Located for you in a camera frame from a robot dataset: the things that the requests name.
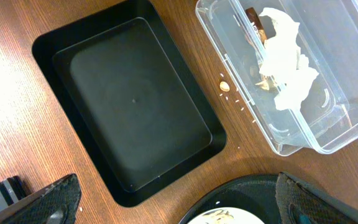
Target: rectangular tray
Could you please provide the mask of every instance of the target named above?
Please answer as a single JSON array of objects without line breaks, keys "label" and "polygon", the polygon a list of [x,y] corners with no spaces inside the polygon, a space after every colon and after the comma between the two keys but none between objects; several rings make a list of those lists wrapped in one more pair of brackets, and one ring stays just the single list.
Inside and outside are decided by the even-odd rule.
[{"label": "rectangular tray", "polygon": [[44,34],[32,51],[122,206],[143,202],[226,144],[221,123],[146,0]]}]

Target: clear plastic container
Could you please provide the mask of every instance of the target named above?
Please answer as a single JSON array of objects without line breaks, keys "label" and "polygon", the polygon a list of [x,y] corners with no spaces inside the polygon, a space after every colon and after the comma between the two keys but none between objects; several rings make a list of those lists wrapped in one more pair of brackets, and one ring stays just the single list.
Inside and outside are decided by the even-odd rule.
[{"label": "clear plastic container", "polygon": [[[255,85],[266,55],[245,14],[250,7],[258,14],[273,7],[300,23],[296,42],[319,72],[300,111],[276,110],[280,88]],[[199,0],[196,15],[274,152],[330,154],[358,138],[358,0]],[[260,20],[273,37],[270,18]]]}]

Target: wooden surface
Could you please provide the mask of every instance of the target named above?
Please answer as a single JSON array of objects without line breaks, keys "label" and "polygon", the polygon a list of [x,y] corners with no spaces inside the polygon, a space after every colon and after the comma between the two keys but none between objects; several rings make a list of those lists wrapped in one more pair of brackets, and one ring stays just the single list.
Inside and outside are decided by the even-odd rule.
[{"label": "wooden surface", "polygon": [[285,170],[358,208],[358,140],[322,156],[279,157],[240,96],[220,97],[226,74],[195,16],[195,0],[154,0],[198,83],[226,128],[225,150],[135,208],[114,202],[31,54],[36,37],[116,4],[115,0],[0,0],[0,180],[20,175],[36,191],[75,172],[83,196],[77,223],[178,223],[204,194],[233,178]]}]

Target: black plate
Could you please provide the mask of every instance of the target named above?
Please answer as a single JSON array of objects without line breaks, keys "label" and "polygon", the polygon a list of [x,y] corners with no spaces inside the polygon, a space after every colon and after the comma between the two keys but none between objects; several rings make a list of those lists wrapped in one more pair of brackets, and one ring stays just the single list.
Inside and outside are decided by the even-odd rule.
[{"label": "black plate", "polygon": [[226,133],[146,0],[40,36],[33,55],[117,203],[131,207],[220,152]]},{"label": "black plate", "polygon": [[195,203],[179,224],[187,224],[198,215],[223,207],[248,211],[266,224],[281,223],[275,194],[278,175],[249,175],[229,181]]}]

